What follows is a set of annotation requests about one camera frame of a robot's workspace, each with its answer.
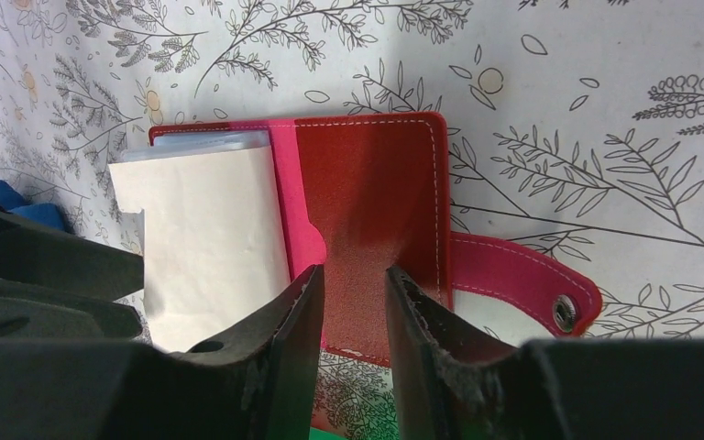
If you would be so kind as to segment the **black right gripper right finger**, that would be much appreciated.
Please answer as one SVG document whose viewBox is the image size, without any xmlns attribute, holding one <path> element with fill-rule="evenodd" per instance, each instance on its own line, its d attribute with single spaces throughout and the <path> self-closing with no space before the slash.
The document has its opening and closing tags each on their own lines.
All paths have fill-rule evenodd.
<svg viewBox="0 0 704 440">
<path fill-rule="evenodd" d="M 704 439 L 704 339 L 510 346 L 385 274 L 403 439 Z"/>
</svg>

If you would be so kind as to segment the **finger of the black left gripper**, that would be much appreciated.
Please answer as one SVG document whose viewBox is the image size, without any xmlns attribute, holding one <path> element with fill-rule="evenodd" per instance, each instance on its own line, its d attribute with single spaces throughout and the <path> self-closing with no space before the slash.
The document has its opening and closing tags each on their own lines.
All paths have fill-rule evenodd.
<svg viewBox="0 0 704 440">
<path fill-rule="evenodd" d="M 132 339 L 141 334 L 131 306 L 0 279 L 0 337 Z"/>
<path fill-rule="evenodd" d="M 0 279 L 114 301 L 144 288 L 143 269 L 140 255 L 0 207 Z"/>
</svg>

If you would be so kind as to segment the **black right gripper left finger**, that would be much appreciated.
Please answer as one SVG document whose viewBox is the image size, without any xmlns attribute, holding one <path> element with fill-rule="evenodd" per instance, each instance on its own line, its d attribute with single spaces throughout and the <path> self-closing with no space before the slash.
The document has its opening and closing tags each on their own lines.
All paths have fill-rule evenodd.
<svg viewBox="0 0 704 440">
<path fill-rule="evenodd" d="M 324 293 L 312 265 L 186 352 L 0 337 L 0 439 L 306 439 Z"/>
</svg>

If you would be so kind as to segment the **white card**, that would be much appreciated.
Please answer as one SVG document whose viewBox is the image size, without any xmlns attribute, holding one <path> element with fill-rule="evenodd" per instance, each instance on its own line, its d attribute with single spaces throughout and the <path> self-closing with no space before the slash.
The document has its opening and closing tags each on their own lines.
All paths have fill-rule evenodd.
<svg viewBox="0 0 704 440">
<path fill-rule="evenodd" d="M 291 281 L 268 147 L 113 164 L 119 208 L 144 216 L 152 342 L 186 351 Z"/>
</svg>

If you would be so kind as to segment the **red leather card holder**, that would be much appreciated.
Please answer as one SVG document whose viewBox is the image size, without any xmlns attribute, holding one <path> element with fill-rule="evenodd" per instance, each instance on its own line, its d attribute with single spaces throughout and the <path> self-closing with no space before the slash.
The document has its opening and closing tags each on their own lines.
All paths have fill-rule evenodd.
<svg viewBox="0 0 704 440">
<path fill-rule="evenodd" d="M 528 247 L 452 230 L 447 126 L 436 112 L 154 126 L 179 134 L 269 134 L 288 264 L 324 266 L 324 349 L 387 367 L 384 274 L 398 266 L 433 300 L 454 291 L 508 303 L 554 336 L 600 313 L 596 284 Z"/>
</svg>

